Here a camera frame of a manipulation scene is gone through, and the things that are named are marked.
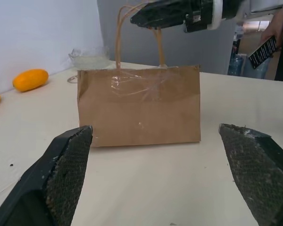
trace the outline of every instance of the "white wall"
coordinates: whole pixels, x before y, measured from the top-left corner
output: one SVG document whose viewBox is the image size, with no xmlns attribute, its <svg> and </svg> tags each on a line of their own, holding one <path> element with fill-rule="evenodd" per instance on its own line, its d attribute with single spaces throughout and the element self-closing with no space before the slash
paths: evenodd
<svg viewBox="0 0 283 226">
<path fill-rule="evenodd" d="M 0 92 L 22 71 L 56 73 L 73 48 L 102 45 L 96 0 L 0 0 Z"/>
</svg>

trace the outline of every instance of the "black phone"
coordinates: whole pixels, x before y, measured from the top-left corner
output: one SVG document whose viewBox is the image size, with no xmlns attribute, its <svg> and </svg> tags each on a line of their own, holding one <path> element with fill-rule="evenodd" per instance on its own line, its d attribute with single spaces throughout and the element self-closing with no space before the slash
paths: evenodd
<svg viewBox="0 0 283 226">
<path fill-rule="evenodd" d="M 263 43 L 255 52 L 253 52 L 248 58 L 254 69 L 259 67 L 264 61 L 272 56 L 277 50 L 277 40 L 275 36 L 272 36 L 269 40 Z"/>
</svg>

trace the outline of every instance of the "person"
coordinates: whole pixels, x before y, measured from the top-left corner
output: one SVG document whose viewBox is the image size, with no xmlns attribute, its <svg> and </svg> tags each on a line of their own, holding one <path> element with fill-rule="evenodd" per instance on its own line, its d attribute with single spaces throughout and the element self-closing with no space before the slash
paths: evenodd
<svg viewBox="0 0 283 226">
<path fill-rule="evenodd" d="M 275 80 L 283 81 L 283 8 L 274 15 L 271 23 L 262 33 L 261 44 L 263 44 L 273 35 L 277 39 L 277 47 L 282 48 Z"/>
</svg>

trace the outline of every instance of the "blue object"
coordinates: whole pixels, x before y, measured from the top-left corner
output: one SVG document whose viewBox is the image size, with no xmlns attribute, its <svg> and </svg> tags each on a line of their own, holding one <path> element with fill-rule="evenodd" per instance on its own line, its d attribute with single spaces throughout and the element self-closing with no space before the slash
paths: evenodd
<svg viewBox="0 0 283 226">
<path fill-rule="evenodd" d="M 254 69 L 251 65 L 250 60 L 247 58 L 245 61 L 243 77 L 254 78 L 254 79 L 264 79 L 266 72 L 268 70 L 268 65 L 271 58 L 264 61 L 259 67 Z"/>
<path fill-rule="evenodd" d="M 228 67 L 228 75 L 240 76 L 243 66 L 243 57 L 232 53 Z"/>
</svg>

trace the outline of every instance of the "white table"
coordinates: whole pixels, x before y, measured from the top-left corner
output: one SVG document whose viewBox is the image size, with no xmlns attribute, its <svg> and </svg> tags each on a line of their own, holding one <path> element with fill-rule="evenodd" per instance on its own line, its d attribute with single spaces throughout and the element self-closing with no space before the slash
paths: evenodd
<svg viewBox="0 0 283 226">
<path fill-rule="evenodd" d="M 2 95 L 0 205 L 52 139 L 78 126 L 76 84 L 67 83 L 75 74 L 70 69 L 39 89 Z M 200 82 L 202 141 L 91 149 L 72 225 L 257 225 L 233 182 L 218 126 L 246 125 L 283 148 L 283 82 L 208 73 Z"/>
</svg>

